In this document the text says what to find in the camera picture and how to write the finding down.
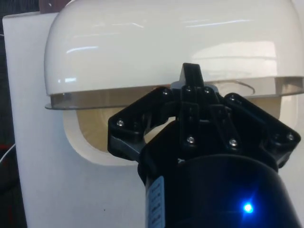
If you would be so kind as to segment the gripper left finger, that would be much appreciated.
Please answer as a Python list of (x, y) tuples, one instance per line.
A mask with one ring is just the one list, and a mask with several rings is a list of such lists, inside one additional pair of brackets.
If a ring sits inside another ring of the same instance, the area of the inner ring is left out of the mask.
[(145, 135), (157, 126), (175, 117), (177, 143), (186, 146), (188, 136), (199, 131), (200, 66), (184, 63), (179, 81), (170, 87), (157, 87), (128, 107), (110, 117), (108, 121), (108, 151), (131, 161), (139, 161), (146, 145)]

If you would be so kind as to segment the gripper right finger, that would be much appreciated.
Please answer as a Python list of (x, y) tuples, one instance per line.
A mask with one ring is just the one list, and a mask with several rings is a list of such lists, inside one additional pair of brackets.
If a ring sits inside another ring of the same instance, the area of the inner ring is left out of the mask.
[(282, 168), (301, 140), (290, 127), (236, 93), (221, 96), (205, 86), (198, 64), (192, 66), (194, 135), (202, 133), (207, 152), (250, 157)]

